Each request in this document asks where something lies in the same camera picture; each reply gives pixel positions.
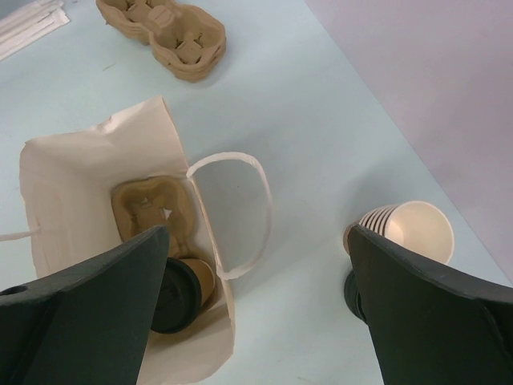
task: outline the light blue table surface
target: light blue table surface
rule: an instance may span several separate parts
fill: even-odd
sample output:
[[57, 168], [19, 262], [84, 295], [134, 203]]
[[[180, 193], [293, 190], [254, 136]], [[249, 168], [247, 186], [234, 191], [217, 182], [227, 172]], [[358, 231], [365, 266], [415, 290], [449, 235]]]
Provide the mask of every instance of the light blue table surface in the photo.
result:
[[[203, 383], [382, 383], [369, 332], [345, 307], [341, 247], [345, 226], [379, 205], [436, 204], [454, 226], [450, 265], [511, 285], [303, 1], [194, 3], [228, 35], [202, 83], [175, 79], [85, 0], [67, 4], [68, 25], [0, 62], [0, 233], [27, 228], [18, 187], [26, 140], [163, 95], [191, 162], [248, 152], [274, 195], [265, 259], [233, 283], [235, 354]], [[262, 233], [263, 189], [249, 170], [215, 165], [198, 176], [228, 267]], [[0, 245], [0, 289], [34, 277], [28, 240]]]

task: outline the paper bag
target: paper bag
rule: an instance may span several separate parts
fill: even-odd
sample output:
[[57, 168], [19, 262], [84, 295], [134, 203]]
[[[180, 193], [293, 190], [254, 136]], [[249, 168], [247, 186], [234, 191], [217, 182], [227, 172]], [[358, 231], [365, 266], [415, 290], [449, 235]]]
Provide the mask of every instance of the paper bag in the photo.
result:
[[[198, 168], [219, 160], [243, 160], [254, 166], [269, 203], [261, 249], [243, 266], [228, 272], [223, 271], [212, 228], [192, 178]], [[150, 332], [138, 384], [195, 383], [209, 377], [231, 356], [235, 314], [228, 280], [254, 266], [269, 237], [271, 196], [256, 159], [225, 152], [189, 168], [168, 109], [163, 99], [156, 97], [86, 131], [28, 141], [20, 159], [20, 186], [30, 232], [12, 234], [9, 239], [31, 235], [39, 277], [94, 257], [121, 243], [111, 207], [111, 190], [129, 180], [158, 175], [180, 178], [194, 200], [194, 242], [216, 267], [217, 290], [210, 308], [187, 329], [178, 334]]]

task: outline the black cup lid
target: black cup lid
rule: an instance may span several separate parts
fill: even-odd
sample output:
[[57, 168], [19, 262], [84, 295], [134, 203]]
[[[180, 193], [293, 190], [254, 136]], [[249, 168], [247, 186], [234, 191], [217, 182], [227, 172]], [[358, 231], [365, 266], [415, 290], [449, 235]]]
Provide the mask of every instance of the black cup lid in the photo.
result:
[[157, 333], [178, 333], [196, 319], [200, 306], [200, 280], [181, 260], [169, 258], [151, 329]]

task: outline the bag handle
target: bag handle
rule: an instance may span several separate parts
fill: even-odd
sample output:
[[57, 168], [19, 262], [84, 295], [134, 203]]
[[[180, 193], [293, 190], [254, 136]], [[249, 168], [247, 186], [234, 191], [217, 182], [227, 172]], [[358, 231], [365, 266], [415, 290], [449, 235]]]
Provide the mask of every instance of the bag handle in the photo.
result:
[[[206, 166], [207, 164], [220, 162], [222, 160], [240, 160], [247, 164], [250, 164], [253, 166], [260, 175], [260, 178], [262, 180], [262, 184], [265, 188], [265, 195], [267, 197], [267, 220], [266, 220], [266, 227], [265, 227], [265, 235], [264, 240], [262, 241], [262, 245], [260, 249], [258, 250], [258, 253], [251, 258], [249, 261], [243, 263], [242, 265], [231, 269], [229, 271], [224, 271], [223, 268], [219, 265], [217, 265], [217, 276], [225, 281], [229, 281], [230, 279], [235, 279], [238, 277], [243, 276], [248, 271], [250, 271], [256, 263], [263, 257], [265, 247], [267, 246], [267, 243], [269, 241], [269, 236], [271, 235], [271, 228], [273, 226], [273, 197], [271, 195], [271, 188], [269, 187], [269, 183], [267, 181], [267, 176], [265, 175], [264, 169], [262, 168], [262, 165], [260, 162], [253, 156], [244, 154], [243, 152], [220, 152], [218, 154], [213, 154], [210, 156], [207, 156], [206, 158], [203, 158], [202, 160], [198, 160], [196, 163], [194, 163], [193, 166], [191, 166], [187, 170], [187, 179], [191, 180], [192, 176], [196, 171], [198, 171], [200, 168]], [[216, 255], [216, 261], [220, 261], [220, 256], [217, 253], [216, 248], [214, 248], [214, 254]]]
[[40, 227], [38, 227], [36, 230], [32, 230], [32, 231], [23, 231], [21, 233], [2, 234], [2, 235], [0, 235], [0, 242], [17, 241], [18, 239], [32, 237], [35, 234], [39, 234], [39, 233], [41, 233]]

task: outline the white paper strip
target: white paper strip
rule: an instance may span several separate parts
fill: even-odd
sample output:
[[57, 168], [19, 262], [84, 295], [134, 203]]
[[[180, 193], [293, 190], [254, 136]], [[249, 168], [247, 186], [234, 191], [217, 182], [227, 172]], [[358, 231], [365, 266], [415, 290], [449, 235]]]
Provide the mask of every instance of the white paper strip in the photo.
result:
[[60, 0], [38, 0], [0, 20], [0, 61], [69, 23]]

